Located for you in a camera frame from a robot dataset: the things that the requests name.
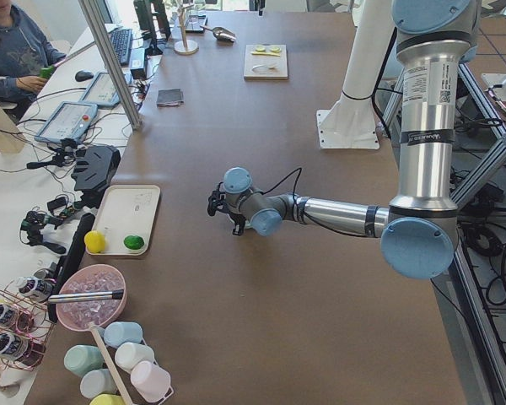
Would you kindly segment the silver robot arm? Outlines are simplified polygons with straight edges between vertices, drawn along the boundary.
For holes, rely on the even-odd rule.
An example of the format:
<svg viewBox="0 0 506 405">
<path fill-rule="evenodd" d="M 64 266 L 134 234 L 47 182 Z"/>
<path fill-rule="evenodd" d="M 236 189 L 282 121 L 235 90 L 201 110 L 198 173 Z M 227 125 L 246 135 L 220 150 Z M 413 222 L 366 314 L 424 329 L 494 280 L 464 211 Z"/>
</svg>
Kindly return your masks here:
<svg viewBox="0 0 506 405">
<path fill-rule="evenodd" d="M 285 220 L 318 224 L 358 237 L 376 237 L 385 260 L 409 278 L 434 278 L 451 264 L 458 244 L 458 207 L 449 195 L 455 99 L 460 62 L 474 55 L 478 1 L 395 1 L 385 6 L 403 66 L 397 195 L 386 208 L 300 197 L 269 196 L 247 170 L 228 170 L 207 211 L 226 213 L 240 235 L 260 235 Z"/>
</svg>

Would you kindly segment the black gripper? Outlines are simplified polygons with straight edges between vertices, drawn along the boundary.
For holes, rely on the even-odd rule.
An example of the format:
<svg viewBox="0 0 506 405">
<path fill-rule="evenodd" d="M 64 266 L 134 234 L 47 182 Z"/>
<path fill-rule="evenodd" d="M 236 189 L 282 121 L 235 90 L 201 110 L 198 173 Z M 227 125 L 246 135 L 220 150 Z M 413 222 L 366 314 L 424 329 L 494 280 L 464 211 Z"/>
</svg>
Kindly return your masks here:
<svg viewBox="0 0 506 405">
<path fill-rule="evenodd" d="M 226 192 L 223 189 L 223 183 L 219 182 L 216 189 L 212 191 L 208 197 L 207 213 L 209 216 L 214 216 L 217 212 L 228 213 L 228 205 L 226 203 Z M 234 222 L 233 235 L 242 235 L 242 215 L 231 214 L 231 219 Z"/>
</svg>

